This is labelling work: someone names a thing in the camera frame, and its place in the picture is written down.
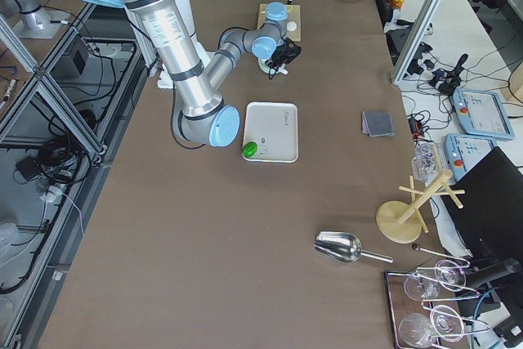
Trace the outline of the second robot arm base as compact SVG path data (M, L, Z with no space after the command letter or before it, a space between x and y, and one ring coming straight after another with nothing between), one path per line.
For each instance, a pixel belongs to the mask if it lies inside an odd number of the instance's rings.
M51 23L52 14L39 0L1 0L1 15L7 19L20 16L13 28L19 38L52 39L60 28Z

